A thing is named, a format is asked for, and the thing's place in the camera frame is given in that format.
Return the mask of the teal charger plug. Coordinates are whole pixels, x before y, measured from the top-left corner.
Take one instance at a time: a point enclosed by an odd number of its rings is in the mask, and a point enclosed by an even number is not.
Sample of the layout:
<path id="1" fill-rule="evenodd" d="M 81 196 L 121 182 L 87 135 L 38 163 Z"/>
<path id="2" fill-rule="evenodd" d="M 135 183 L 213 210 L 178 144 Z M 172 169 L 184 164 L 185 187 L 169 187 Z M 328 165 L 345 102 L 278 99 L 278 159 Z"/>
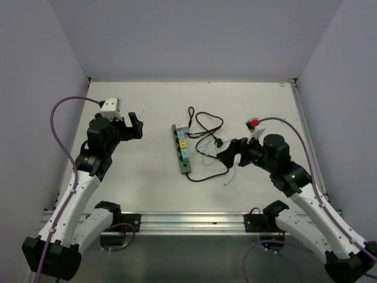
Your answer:
<path id="1" fill-rule="evenodd" d="M 187 149 L 182 149 L 181 150 L 181 156 L 182 156 L 183 162 L 187 162 L 187 161 L 189 161 L 190 153 Z"/>

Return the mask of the green power strip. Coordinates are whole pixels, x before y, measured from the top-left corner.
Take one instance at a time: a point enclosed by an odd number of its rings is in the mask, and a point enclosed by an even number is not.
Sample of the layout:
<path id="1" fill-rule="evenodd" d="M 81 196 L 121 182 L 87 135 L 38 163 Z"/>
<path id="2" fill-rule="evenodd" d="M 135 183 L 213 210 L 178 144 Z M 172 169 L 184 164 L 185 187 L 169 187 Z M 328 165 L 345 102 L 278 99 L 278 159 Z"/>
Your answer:
<path id="1" fill-rule="evenodd" d="M 174 146 L 176 148 L 180 172 L 182 175 L 191 173 L 190 153 L 187 147 L 188 123 L 176 123 L 171 126 Z"/>

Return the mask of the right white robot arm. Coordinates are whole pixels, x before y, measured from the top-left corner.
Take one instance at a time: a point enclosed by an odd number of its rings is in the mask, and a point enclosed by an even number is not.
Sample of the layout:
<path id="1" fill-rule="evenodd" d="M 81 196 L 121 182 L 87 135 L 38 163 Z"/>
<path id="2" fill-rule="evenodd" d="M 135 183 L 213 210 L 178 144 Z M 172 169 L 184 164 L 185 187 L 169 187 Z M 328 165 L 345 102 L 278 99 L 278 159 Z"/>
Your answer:
<path id="1" fill-rule="evenodd" d="M 356 282 L 376 262 L 376 242 L 360 236 L 314 186 L 308 172 L 291 160 L 289 145 L 278 134 L 258 139 L 233 139 L 217 154 L 228 168 L 240 155 L 239 166 L 253 164 L 270 175 L 274 187 L 305 212 L 311 223 L 297 216 L 288 205 L 275 201 L 263 210 L 262 224 L 268 231 L 281 229 L 306 245 L 323 263 L 334 282 Z"/>

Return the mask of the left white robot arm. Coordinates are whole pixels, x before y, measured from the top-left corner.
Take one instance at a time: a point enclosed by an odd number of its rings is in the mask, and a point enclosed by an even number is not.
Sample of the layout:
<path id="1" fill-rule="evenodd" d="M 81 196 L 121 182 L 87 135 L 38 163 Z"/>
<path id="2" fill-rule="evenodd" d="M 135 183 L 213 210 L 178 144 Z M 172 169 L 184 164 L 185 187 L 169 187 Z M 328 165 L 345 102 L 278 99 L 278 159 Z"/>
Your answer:
<path id="1" fill-rule="evenodd" d="M 120 206 L 106 201 L 98 203 L 89 217 L 79 222 L 109 170 L 117 146 L 143 136 L 143 122 L 133 112 L 128 116 L 131 126 L 121 116 L 108 118 L 100 113 L 90 121 L 87 139 L 81 145 L 60 203 L 38 235 L 27 237 L 22 244 L 29 268 L 36 273 L 35 282 L 40 282 L 42 275 L 71 280 L 84 252 L 102 232 L 114 232 L 123 226 L 136 231 L 133 225 L 123 221 Z"/>

